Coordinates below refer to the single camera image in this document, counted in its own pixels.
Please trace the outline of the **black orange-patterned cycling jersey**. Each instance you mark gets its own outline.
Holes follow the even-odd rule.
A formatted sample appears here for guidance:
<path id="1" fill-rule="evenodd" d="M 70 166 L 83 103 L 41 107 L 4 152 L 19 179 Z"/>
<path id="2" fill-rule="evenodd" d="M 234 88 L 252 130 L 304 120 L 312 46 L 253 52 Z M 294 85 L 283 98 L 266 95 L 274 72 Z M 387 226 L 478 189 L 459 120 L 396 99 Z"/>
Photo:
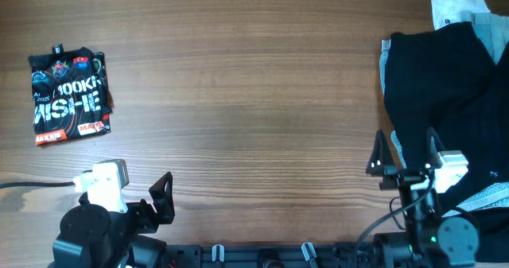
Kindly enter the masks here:
<path id="1" fill-rule="evenodd" d="M 111 131 L 110 92 L 103 52 L 88 48 L 29 56 L 35 143 L 76 140 Z"/>

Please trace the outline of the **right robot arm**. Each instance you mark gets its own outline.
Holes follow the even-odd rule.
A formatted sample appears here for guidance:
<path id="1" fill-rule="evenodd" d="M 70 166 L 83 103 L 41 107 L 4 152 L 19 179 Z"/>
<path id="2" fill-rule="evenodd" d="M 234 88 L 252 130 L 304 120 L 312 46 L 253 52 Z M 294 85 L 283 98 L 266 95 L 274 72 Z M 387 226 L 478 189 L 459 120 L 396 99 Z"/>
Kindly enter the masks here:
<path id="1" fill-rule="evenodd" d="M 446 191 L 468 171 L 459 150 L 446 150 L 434 128 L 427 130 L 428 160 L 418 169 L 396 166 L 383 131 L 375 136 L 366 173 L 380 177 L 382 190 L 397 190 L 400 208 L 376 220 L 371 233 L 388 219 L 401 215 L 402 232 L 378 233 L 363 249 L 356 244 L 357 259 L 368 267 L 472 267 L 479 249 L 479 225 L 465 210 L 443 216 L 438 194 Z"/>

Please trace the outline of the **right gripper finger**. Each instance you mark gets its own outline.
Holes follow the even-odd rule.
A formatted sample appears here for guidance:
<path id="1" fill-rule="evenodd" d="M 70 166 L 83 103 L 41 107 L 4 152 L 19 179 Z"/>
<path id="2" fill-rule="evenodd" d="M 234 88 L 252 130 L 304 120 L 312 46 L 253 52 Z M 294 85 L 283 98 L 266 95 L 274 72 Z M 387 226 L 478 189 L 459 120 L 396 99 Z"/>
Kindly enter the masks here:
<path id="1" fill-rule="evenodd" d="M 367 163 L 366 174 L 385 177 L 395 175 L 397 172 L 398 168 L 390 153 L 386 136 L 382 130 L 378 130 L 375 135 L 374 147 Z"/>
<path id="2" fill-rule="evenodd" d="M 440 168 L 441 161 L 439 160 L 438 153 L 445 149 L 440 137 L 435 129 L 430 126 L 426 129 L 426 154 L 427 162 L 432 168 Z"/>

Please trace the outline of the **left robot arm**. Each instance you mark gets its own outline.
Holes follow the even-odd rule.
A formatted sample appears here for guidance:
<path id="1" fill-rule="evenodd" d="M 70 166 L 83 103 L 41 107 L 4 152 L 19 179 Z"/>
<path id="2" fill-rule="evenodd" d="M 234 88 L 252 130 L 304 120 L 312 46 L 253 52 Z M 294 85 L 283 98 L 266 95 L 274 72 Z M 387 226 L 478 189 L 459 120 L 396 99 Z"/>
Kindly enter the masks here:
<path id="1" fill-rule="evenodd" d="M 87 193 L 60 221 L 52 245 L 55 268 L 164 267 L 166 243 L 150 238 L 175 217 L 173 176 L 167 172 L 150 188 L 153 203 L 127 205 L 127 212 L 109 212 L 92 204 Z"/>

